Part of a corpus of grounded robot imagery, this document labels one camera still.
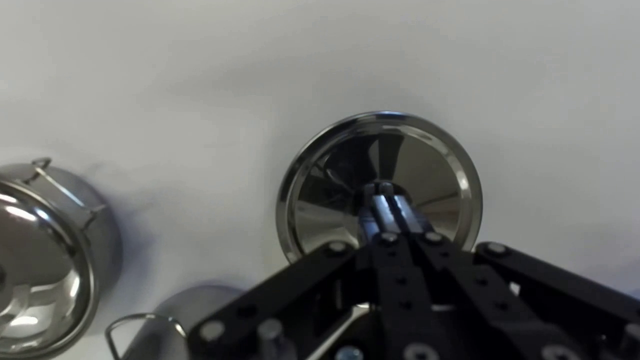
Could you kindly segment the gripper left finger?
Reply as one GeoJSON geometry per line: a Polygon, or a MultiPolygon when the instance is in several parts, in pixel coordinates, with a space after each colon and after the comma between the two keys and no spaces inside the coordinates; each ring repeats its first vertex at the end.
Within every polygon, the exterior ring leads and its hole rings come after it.
{"type": "Polygon", "coordinates": [[[189,354],[195,360],[304,360],[347,324],[356,306],[369,305],[325,358],[442,358],[420,250],[441,248],[445,235],[391,183],[366,185],[357,215],[357,246],[330,240],[207,314],[189,331],[189,354]]]}

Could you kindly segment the silver pot lid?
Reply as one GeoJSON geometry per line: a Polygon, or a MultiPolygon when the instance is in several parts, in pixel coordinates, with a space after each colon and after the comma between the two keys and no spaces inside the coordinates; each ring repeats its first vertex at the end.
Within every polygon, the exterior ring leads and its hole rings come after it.
{"type": "Polygon", "coordinates": [[[476,243],[482,183],[450,133],[406,112],[373,111],[338,121],[295,155],[279,187],[275,223],[290,264],[331,240],[358,246],[366,188],[392,186],[462,249],[476,243]]]}

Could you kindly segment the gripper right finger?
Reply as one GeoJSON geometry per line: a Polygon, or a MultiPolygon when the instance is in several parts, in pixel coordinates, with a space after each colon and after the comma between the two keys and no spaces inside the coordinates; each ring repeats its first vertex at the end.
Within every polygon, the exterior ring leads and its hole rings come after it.
{"type": "Polygon", "coordinates": [[[384,225],[469,360],[640,360],[640,300],[493,241],[464,251],[384,184],[384,225]]]}

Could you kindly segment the silver pot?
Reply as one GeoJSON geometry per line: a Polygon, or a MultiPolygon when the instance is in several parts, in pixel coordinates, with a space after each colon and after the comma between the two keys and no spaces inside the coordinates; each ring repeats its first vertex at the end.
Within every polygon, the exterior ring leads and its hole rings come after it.
{"type": "Polygon", "coordinates": [[[151,312],[119,317],[104,332],[112,360],[192,360],[186,345],[188,332],[242,293],[230,285],[195,285],[170,296],[151,312]],[[119,351],[114,332],[137,322],[141,328],[119,351]]]}
{"type": "Polygon", "coordinates": [[[122,269],[106,198],[50,157],[0,164],[0,360],[50,360],[89,330],[122,269]]]}

